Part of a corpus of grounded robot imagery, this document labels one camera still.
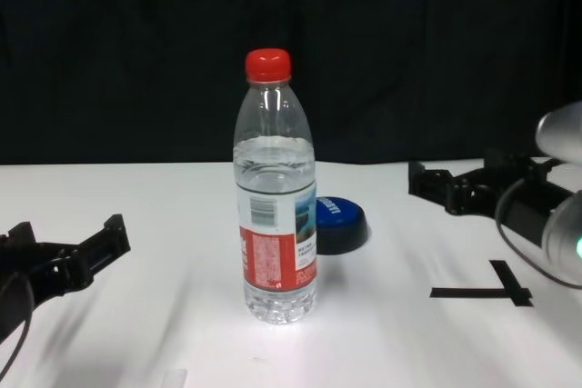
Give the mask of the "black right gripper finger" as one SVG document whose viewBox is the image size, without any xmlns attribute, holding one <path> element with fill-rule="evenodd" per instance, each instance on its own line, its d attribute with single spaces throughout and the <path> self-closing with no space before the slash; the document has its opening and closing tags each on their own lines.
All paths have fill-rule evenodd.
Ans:
<svg viewBox="0 0 582 388">
<path fill-rule="evenodd" d="M 539 164 L 524 154 L 487 149 L 483 173 L 487 179 L 540 179 Z"/>
<path fill-rule="evenodd" d="M 408 193 L 442 206 L 449 211 L 448 186 L 450 172 L 444 169 L 429 170 L 417 161 L 407 164 Z"/>
</svg>

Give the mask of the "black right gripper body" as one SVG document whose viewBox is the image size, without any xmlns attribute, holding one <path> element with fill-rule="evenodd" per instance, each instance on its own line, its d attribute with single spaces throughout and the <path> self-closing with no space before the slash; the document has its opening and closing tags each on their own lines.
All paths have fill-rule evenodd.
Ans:
<svg viewBox="0 0 582 388">
<path fill-rule="evenodd" d="M 547 180 L 561 161 L 550 158 L 538 164 L 540 179 L 487 179 L 483 167 L 451 177 L 447 212 L 493 219 L 499 210 L 502 225 L 531 243 L 539 243 L 550 215 L 571 192 Z"/>
</svg>

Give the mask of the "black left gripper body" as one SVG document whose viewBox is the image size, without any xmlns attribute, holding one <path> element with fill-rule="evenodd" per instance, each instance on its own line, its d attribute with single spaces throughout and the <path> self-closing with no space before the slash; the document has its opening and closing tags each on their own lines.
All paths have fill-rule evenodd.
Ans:
<svg viewBox="0 0 582 388">
<path fill-rule="evenodd" d="M 32 289 L 35 310 L 41 304 L 63 295 L 55 294 L 55 270 L 58 244 L 39 244 L 22 251 L 1 255 L 1 340 L 8 338 L 25 320 L 29 311 L 26 285 Z"/>
</svg>

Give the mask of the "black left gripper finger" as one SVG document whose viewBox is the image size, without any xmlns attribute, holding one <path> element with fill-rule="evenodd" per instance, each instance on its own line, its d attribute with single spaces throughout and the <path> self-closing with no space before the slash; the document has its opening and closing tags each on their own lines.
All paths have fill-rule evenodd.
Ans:
<svg viewBox="0 0 582 388">
<path fill-rule="evenodd" d="M 102 230 L 80 244 L 59 244 L 55 269 L 55 294 L 65 295 L 90 286 L 97 274 L 131 250 L 121 214 L 108 218 Z"/>
<path fill-rule="evenodd" d="M 35 234 L 29 222 L 22 222 L 1 235 L 0 249 L 2 252 L 22 251 L 35 244 Z"/>
</svg>

